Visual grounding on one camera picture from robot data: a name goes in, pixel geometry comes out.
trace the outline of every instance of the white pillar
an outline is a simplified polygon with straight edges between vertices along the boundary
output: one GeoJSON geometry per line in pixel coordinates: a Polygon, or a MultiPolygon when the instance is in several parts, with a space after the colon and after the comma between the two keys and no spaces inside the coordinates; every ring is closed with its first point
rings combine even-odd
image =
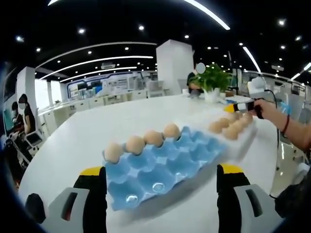
{"type": "Polygon", "coordinates": [[[158,80],[164,81],[164,88],[168,88],[169,95],[181,94],[178,79],[186,80],[193,71],[192,46],[168,40],[156,48],[158,80]]]}
{"type": "Polygon", "coordinates": [[[60,83],[60,94],[62,96],[62,102],[67,102],[68,101],[68,91],[67,91],[67,84],[60,83]]]}
{"type": "Polygon", "coordinates": [[[17,102],[22,94],[26,94],[30,108],[35,114],[37,104],[35,101],[35,69],[32,67],[25,67],[17,75],[16,82],[16,98],[17,102]]]}
{"type": "Polygon", "coordinates": [[[48,85],[49,105],[50,105],[50,107],[51,107],[51,106],[53,106],[51,81],[47,82],[47,85],[48,85]]]}

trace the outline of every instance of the blue egg carton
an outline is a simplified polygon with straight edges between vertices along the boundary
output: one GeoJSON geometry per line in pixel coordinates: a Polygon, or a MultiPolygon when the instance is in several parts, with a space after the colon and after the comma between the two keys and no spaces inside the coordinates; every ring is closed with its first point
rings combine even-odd
{"type": "Polygon", "coordinates": [[[134,209],[144,200],[166,194],[225,150],[215,137],[184,127],[178,140],[166,138],[159,148],[146,145],[138,156],[125,152],[117,164],[104,162],[112,209],[134,209]]]}

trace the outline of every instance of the green plant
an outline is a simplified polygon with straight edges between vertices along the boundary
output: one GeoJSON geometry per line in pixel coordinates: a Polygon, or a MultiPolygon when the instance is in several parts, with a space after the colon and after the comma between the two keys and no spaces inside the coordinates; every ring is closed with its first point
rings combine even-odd
{"type": "Polygon", "coordinates": [[[197,74],[190,79],[190,83],[200,86],[206,91],[212,91],[219,88],[220,91],[226,91],[230,84],[230,75],[219,68],[217,64],[206,67],[203,74],[197,74]]]}

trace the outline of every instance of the human hand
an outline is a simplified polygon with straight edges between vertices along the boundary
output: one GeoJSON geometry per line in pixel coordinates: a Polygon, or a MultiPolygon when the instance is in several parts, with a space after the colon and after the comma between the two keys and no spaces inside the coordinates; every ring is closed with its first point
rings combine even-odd
{"type": "MultiPolygon", "coordinates": [[[[273,103],[270,103],[268,101],[265,101],[265,100],[257,100],[255,101],[255,106],[260,106],[261,107],[261,114],[262,114],[262,117],[264,119],[267,119],[267,120],[271,120],[272,117],[276,114],[277,112],[277,109],[276,109],[276,106],[273,104],[273,103]]],[[[253,115],[253,116],[257,116],[256,112],[253,110],[253,111],[250,111],[250,113],[253,115]]]]}
{"type": "Polygon", "coordinates": [[[201,89],[200,86],[198,86],[198,85],[196,85],[196,84],[194,84],[194,83],[190,83],[190,88],[191,88],[192,90],[200,90],[200,89],[201,89]]]}

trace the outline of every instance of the ceiling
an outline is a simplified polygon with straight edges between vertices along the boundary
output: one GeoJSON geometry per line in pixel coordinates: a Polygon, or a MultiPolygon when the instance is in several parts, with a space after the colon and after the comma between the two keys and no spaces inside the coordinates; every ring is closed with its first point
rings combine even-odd
{"type": "MultiPolygon", "coordinates": [[[[174,39],[192,45],[196,63],[215,62],[224,69],[242,66],[242,69],[256,70],[239,43],[249,48],[262,72],[276,74],[271,65],[281,66],[284,71],[278,75],[291,78],[311,62],[311,21],[305,6],[307,3],[302,0],[294,3],[197,0],[221,18],[230,27],[228,31],[183,0],[59,0],[50,6],[48,2],[15,0],[0,3],[0,9],[6,11],[5,16],[0,16],[4,22],[1,59],[18,66],[37,67],[60,54],[96,44],[149,42],[161,45],[168,39],[174,39]],[[285,20],[283,26],[278,24],[280,19],[285,20]],[[144,26],[143,31],[138,29],[141,25],[144,26]],[[81,28],[85,29],[84,34],[78,33],[81,28]],[[24,42],[16,41],[18,35],[24,42]]],[[[155,70],[157,45],[93,47],[55,58],[41,67],[56,71],[95,59],[140,55],[154,58],[110,62],[120,64],[119,67],[137,67],[135,70],[155,70]]],[[[95,67],[100,68],[101,63],[88,63],[60,73],[72,77],[93,72],[95,67]]],[[[44,75],[37,72],[36,77],[44,75]]],[[[64,79],[58,77],[56,74],[47,79],[64,79]]],[[[310,78],[311,74],[304,72],[296,80],[307,84],[310,78]]]]}

